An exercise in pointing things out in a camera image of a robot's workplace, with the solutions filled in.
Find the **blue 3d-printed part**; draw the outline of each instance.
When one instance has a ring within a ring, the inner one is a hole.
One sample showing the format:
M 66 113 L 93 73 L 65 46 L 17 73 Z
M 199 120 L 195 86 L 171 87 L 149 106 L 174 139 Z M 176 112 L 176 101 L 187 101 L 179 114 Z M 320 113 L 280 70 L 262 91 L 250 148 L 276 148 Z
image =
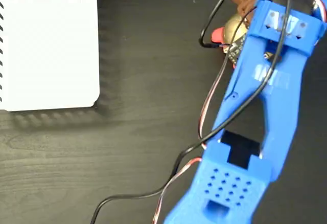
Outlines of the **blue 3d-printed part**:
M 266 0 L 256 5 L 214 128 L 257 89 L 270 65 L 264 53 L 275 51 L 285 7 Z M 261 93 L 266 133 L 260 156 L 252 155 L 247 168 L 229 163 L 231 147 L 220 141 L 224 131 L 218 133 L 208 142 L 190 189 L 165 224 L 251 223 L 269 183 L 283 168 L 297 127 L 302 72 L 325 30 L 319 18 L 291 11 L 282 59 Z

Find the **wooden table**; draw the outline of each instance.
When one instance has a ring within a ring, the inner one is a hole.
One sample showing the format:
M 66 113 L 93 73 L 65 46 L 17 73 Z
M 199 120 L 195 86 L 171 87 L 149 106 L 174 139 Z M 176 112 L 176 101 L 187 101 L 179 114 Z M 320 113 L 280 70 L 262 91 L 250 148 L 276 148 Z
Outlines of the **wooden table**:
M 99 108 L 0 113 L 0 223 L 88 224 L 102 198 L 152 190 L 166 180 L 178 152 L 197 140 L 201 105 L 222 62 L 221 51 L 197 43 L 215 3 L 99 0 Z M 224 24 L 235 9 L 226 2 L 214 26 Z M 308 62 L 292 150 L 253 223 L 327 221 L 326 46 L 325 39 L 320 41 Z M 206 131 L 231 73 L 229 67 Z M 229 129 L 262 139 L 260 102 Z M 183 195 L 193 173 L 172 186 L 162 216 Z M 97 224 L 150 223 L 156 201 L 113 202 Z

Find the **red component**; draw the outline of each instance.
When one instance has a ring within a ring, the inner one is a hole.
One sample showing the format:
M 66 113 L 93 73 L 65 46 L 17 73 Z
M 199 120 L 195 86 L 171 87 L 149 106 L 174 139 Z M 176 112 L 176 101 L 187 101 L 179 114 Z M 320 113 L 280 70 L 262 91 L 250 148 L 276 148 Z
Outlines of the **red component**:
M 224 32 L 224 27 L 215 29 L 211 34 L 211 41 L 215 43 L 224 43 L 223 32 Z

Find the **brass component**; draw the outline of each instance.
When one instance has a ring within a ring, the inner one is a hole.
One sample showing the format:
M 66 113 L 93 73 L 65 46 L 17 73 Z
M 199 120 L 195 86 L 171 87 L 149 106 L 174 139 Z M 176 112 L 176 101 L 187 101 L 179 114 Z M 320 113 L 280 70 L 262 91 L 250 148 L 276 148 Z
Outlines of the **brass component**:
M 242 20 L 242 17 L 239 14 L 235 14 L 225 25 L 224 31 L 223 31 L 223 39 L 224 43 L 230 44 L 234 31 L 236 30 L 236 27 L 239 25 L 240 21 Z M 247 32 L 246 25 L 244 23 L 241 24 L 239 29 L 237 30 L 236 36 L 234 38 L 234 41 L 241 38 L 245 33 Z

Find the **black wire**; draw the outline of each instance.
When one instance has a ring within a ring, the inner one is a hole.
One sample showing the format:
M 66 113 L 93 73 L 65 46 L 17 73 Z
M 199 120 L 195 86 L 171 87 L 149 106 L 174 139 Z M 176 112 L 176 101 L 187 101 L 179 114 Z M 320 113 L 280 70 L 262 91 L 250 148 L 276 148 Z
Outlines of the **black wire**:
M 241 21 L 239 22 L 238 26 L 236 27 L 236 29 L 235 29 L 235 31 L 234 31 L 234 34 L 233 34 L 233 37 L 232 37 L 232 41 L 231 41 L 231 42 L 234 41 L 234 38 L 235 38 L 235 36 L 236 36 L 236 33 L 237 33 L 238 29 L 240 28 L 240 26 L 242 25 L 242 23 L 244 22 L 244 20 L 246 19 L 246 17 L 247 17 L 247 16 L 248 16 L 248 15 L 249 15 L 249 14 L 250 14 L 254 9 L 256 9 L 256 7 L 253 7 L 250 11 L 248 11 L 248 12 L 247 12 L 243 17 L 242 17 Z M 226 56 L 225 56 L 225 59 L 224 59 L 224 63 L 228 61 L 228 54 L 229 54 L 229 52 L 230 52 L 230 49 L 231 49 L 231 45 L 229 46 L 228 51 L 227 51 L 227 53 L 226 53 Z M 226 65 L 223 64 L 222 67 L 220 68 L 220 71 L 219 71 L 219 73 L 218 73 L 218 76 L 220 76 L 220 75 L 223 74 L 224 66 L 226 66 Z M 175 161 L 175 164 L 174 164 L 173 170 L 172 170 L 172 172 L 171 172 L 171 174 L 170 174 L 170 176 L 169 176 L 169 179 L 167 180 L 167 182 L 166 182 L 162 187 L 160 187 L 159 189 L 154 190 L 154 191 L 152 191 L 152 192 L 148 192 L 148 193 L 143 193 L 143 194 L 121 194 L 121 195 L 110 196 L 110 197 L 104 199 L 103 201 L 101 201 L 101 202 L 98 204 L 98 206 L 97 206 L 97 208 L 96 208 L 96 210 L 95 210 L 95 212 L 94 212 L 94 214 L 93 214 L 93 217 L 92 217 L 92 220 L 91 220 L 91 223 L 90 223 L 90 224 L 95 224 L 95 221 L 96 221 L 96 219 L 97 219 L 97 217 L 98 217 L 98 215 L 99 215 L 99 211 L 100 211 L 100 209 L 101 209 L 101 208 L 102 208 L 106 203 L 108 203 L 108 202 L 110 202 L 110 201 L 118 200 L 118 199 L 130 199 L 130 200 L 133 200 L 133 199 L 143 199 L 143 198 L 154 197 L 154 196 L 156 196 L 156 195 L 159 195 L 159 194 L 162 192 L 162 190 L 165 188 L 165 186 L 167 185 L 167 183 L 170 181 L 170 179 L 171 179 L 171 178 L 172 178 L 172 177 L 177 173 L 178 168 L 179 168 L 179 165 L 181 164 L 182 159 L 183 159 L 187 154 L 189 154 L 191 151 L 193 151 L 194 149 L 196 149 L 196 148 L 198 147 L 198 146 L 196 146 L 197 144 L 198 144 L 198 143 L 194 144 L 192 147 L 190 147 L 189 150 L 185 150 L 185 151 L 183 151 L 182 153 L 180 153 L 180 154 L 178 155 L 178 158 L 177 158 L 176 161 Z
M 165 188 L 165 186 L 168 184 L 168 182 L 170 181 L 170 179 L 177 173 L 178 171 L 178 168 L 179 168 L 179 165 L 181 164 L 183 158 L 189 154 L 191 151 L 193 151 L 194 149 L 191 147 L 190 149 L 186 149 L 184 151 L 182 151 L 176 161 L 175 161 L 175 164 L 174 164 L 174 167 L 172 169 L 172 172 L 167 180 L 167 182 L 160 188 L 158 188 L 157 190 L 154 190 L 152 192 L 147 192 L 147 193 L 142 193 L 142 194 L 119 194 L 119 195 L 113 195 L 113 196 L 110 196 L 110 197 L 107 197 L 105 198 L 104 200 L 102 200 L 98 206 L 96 207 L 94 213 L 93 213 L 93 216 L 92 216 L 92 219 L 91 219 L 91 222 L 90 224 L 95 224 L 96 223 L 96 220 L 97 220 L 97 217 L 99 215 L 99 212 L 101 210 L 101 208 L 107 204 L 108 202 L 110 201 L 113 201 L 113 200 L 123 200 L 123 199 L 130 199 L 130 200 L 136 200 L 136 199 L 143 199 L 143 198 L 149 198 L 149 197 L 154 197 L 156 195 L 159 195 L 163 189 Z
M 277 45 L 277 49 L 274 55 L 274 59 L 267 71 L 267 74 L 265 76 L 265 78 L 263 79 L 263 81 L 261 82 L 261 84 L 259 85 L 259 87 L 256 89 L 256 91 L 246 99 L 245 102 L 243 102 L 242 105 L 239 106 L 239 108 L 237 108 L 231 115 L 229 118 L 227 118 L 223 123 L 221 123 L 217 128 L 215 128 L 213 131 L 211 131 L 207 136 L 203 137 L 201 139 L 200 142 L 195 143 L 191 146 L 189 146 L 187 149 L 181 151 L 179 153 L 179 155 L 177 156 L 177 159 L 175 161 L 173 170 L 170 174 L 169 179 L 167 180 L 167 182 L 160 187 L 159 189 L 152 191 L 152 192 L 148 192 L 148 193 L 143 193 L 143 194 L 121 194 L 121 195 L 113 195 L 110 197 L 107 197 L 106 199 L 102 200 L 97 208 L 94 211 L 94 214 L 92 216 L 91 222 L 90 224 L 95 224 L 96 219 L 99 215 L 99 212 L 101 210 L 101 208 L 108 202 L 113 201 L 113 200 L 119 200 L 119 199 L 143 199 L 143 198 L 148 198 L 148 197 L 153 197 L 156 195 L 159 195 L 162 190 L 164 189 L 164 187 L 166 186 L 166 184 L 170 181 L 170 179 L 177 173 L 179 165 L 181 163 L 181 161 L 183 160 L 183 158 L 188 155 L 190 152 L 194 151 L 195 149 L 199 148 L 201 146 L 202 143 L 207 142 L 208 140 L 210 140 L 211 138 L 213 138 L 217 133 L 219 133 L 224 127 L 226 127 L 229 123 L 231 123 L 260 93 L 261 91 L 265 88 L 267 82 L 269 81 L 277 63 L 278 63 L 278 59 L 280 57 L 280 54 L 282 52 L 283 49 L 283 45 L 284 45 L 284 40 L 285 40 L 285 36 L 286 36 L 286 28 L 287 28 L 287 22 L 288 22 L 288 18 L 290 16 L 290 12 L 291 12 L 291 4 L 292 4 L 292 0 L 287 0 L 287 5 L 286 5 L 286 13 L 285 13 L 285 17 L 284 17 L 284 21 L 283 21 L 283 27 L 282 27 L 282 32 L 281 32 L 281 36 L 279 38 L 278 41 L 278 45 Z
M 229 56 L 229 52 L 231 50 L 231 47 L 232 47 L 232 43 L 234 42 L 234 39 L 236 37 L 236 34 L 237 34 L 237 31 L 239 30 L 239 28 L 241 27 L 241 25 L 243 24 L 243 22 L 245 21 L 246 17 L 251 13 L 253 12 L 253 10 L 256 9 L 256 7 L 253 7 L 252 9 L 250 9 L 242 18 L 241 18 L 241 21 L 239 22 L 239 24 L 237 25 L 234 33 L 233 33 L 233 36 L 231 38 L 231 41 L 230 41 L 230 45 L 227 49 L 227 52 L 226 52 L 226 55 L 225 55 L 225 58 L 224 58 L 224 61 L 223 61 L 223 64 L 221 65 L 220 67 L 220 70 L 219 70 L 219 73 L 216 77 L 216 80 L 214 81 L 214 84 L 213 86 L 215 85 L 216 82 L 218 82 L 218 80 L 221 79 L 222 75 L 224 74 L 225 72 L 225 69 L 226 69 L 226 66 L 227 66 L 227 62 L 228 62 L 228 56 Z M 201 131 L 200 131 L 200 121 L 199 121 L 199 126 L 198 126 L 198 136 L 200 139 L 202 139 L 202 136 L 201 136 Z
M 221 46 L 221 44 L 218 44 L 218 43 L 207 43 L 207 42 L 204 42 L 204 36 L 205 36 L 205 33 L 209 27 L 209 25 L 211 24 L 211 22 L 213 21 L 213 18 L 215 17 L 216 13 L 218 12 L 218 10 L 220 9 L 221 5 L 224 3 L 225 0 L 219 0 L 217 2 L 217 4 L 215 5 L 214 9 L 212 10 L 206 24 L 204 25 L 204 27 L 202 28 L 201 30 L 201 34 L 200 34 L 200 38 L 199 38 L 199 43 L 202 47 L 204 48 L 218 48 Z

